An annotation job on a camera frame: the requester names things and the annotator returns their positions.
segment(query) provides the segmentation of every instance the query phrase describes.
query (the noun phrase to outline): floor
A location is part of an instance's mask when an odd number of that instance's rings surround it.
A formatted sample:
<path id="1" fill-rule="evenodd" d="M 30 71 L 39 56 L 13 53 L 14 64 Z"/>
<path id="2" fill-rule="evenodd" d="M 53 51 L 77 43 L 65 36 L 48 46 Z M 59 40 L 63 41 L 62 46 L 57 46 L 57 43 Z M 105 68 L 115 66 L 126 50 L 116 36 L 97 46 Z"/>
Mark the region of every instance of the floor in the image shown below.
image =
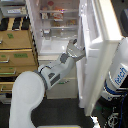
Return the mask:
<path id="1" fill-rule="evenodd" d="M 118 22 L 120 24 L 123 36 L 128 36 L 123 30 L 120 21 L 120 13 L 123 9 L 128 8 L 128 0 L 124 3 L 121 0 L 112 0 L 114 10 Z M 84 116 L 84 110 L 80 109 L 78 99 L 63 99 L 63 100 L 46 100 L 39 105 L 38 108 L 32 112 L 32 122 L 37 126 L 44 125 L 79 125 L 83 128 L 93 128 L 94 123 L 91 117 Z M 10 105 L 3 105 L 0 103 L 0 128 L 8 128 L 9 124 Z M 110 109 L 105 110 L 102 114 L 102 106 L 97 103 L 92 116 L 98 117 L 98 122 L 101 128 L 104 128 L 106 117 L 110 113 Z"/>

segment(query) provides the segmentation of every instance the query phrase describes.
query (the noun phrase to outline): glass shelf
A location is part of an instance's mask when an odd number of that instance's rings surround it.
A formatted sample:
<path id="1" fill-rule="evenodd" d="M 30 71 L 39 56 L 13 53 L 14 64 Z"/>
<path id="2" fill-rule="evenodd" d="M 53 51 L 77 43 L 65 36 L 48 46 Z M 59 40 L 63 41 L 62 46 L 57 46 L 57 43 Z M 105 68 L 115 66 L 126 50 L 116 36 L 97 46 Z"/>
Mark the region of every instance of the glass shelf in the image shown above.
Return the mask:
<path id="1" fill-rule="evenodd" d="M 50 29 L 52 30 L 57 30 L 57 29 L 62 29 L 62 30 L 65 30 L 65 29 L 69 29 L 69 30 L 75 30 L 75 29 L 78 29 L 78 25 L 73 25 L 73 26 L 62 26 L 62 27 L 51 27 Z"/>
<path id="2" fill-rule="evenodd" d="M 77 20 L 74 20 L 74 24 L 71 24 L 70 20 L 63 21 L 43 21 L 42 29 L 51 29 L 51 30 L 76 30 L 78 29 Z"/>
<path id="3" fill-rule="evenodd" d="M 40 10 L 40 13 L 71 13 L 71 12 L 79 12 L 78 9 L 63 9 L 63 10 Z"/>
<path id="4" fill-rule="evenodd" d="M 63 17 L 63 20 L 77 20 L 78 17 Z M 55 20 L 53 16 L 50 16 L 48 19 L 42 19 L 42 20 Z"/>

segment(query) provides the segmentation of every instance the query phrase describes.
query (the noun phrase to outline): refrigerator door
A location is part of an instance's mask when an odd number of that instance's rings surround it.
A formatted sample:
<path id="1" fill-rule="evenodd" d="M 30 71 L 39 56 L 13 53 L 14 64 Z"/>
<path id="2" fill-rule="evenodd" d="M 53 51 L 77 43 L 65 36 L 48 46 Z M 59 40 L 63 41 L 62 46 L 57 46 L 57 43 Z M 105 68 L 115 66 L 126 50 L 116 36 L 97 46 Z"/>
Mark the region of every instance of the refrigerator door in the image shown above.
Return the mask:
<path id="1" fill-rule="evenodd" d="M 90 116 L 122 36 L 111 0 L 80 0 L 79 15 L 78 47 L 86 52 L 77 62 L 79 106 Z"/>

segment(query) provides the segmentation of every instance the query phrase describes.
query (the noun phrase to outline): refrigerator shelf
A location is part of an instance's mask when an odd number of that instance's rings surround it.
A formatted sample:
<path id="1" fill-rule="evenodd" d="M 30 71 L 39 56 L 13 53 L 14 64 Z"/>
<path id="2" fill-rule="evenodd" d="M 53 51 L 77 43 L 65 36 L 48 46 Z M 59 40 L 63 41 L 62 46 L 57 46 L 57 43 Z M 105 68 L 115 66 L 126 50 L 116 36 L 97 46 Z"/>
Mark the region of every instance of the refrigerator shelf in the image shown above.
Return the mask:
<path id="1" fill-rule="evenodd" d="M 62 27 L 42 27 L 42 29 L 51 29 L 51 30 L 75 30 L 78 29 L 78 25 L 73 26 L 62 26 Z"/>
<path id="2" fill-rule="evenodd" d="M 78 9 L 63 9 L 63 10 L 40 10 L 40 13 L 72 13 L 72 12 L 79 12 Z"/>
<path id="3" fill-rule="evenodd" d="M 65 17 L 65 16 L 63 17 L 63 20 L 77 20 L 77 19 L 78 19 L 78 17 Z M 42 21 L 44 21 L 44 20 L 47 21 L 47 20 L 55 20 L 55 19 L 54 19 L 54 17 L 51 16 L 48 19 L 42 19 Z"/>

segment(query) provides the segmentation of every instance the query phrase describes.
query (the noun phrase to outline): refrigerator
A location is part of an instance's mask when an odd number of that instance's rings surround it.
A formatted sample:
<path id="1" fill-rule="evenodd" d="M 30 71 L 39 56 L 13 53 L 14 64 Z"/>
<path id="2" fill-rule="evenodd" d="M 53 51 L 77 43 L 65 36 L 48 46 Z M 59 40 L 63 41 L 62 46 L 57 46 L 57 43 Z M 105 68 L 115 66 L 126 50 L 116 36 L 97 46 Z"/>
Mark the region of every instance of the refrigerator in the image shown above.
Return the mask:
<path id="1" fill-rule="evenodd" d="M 90 116 L 103 90 L 119 42 L 120 28 L 111 0 L 26 0 L 38 59 L 54 60 L 70 39 L 85 47 L 77 62 L 79 107 Z"/>

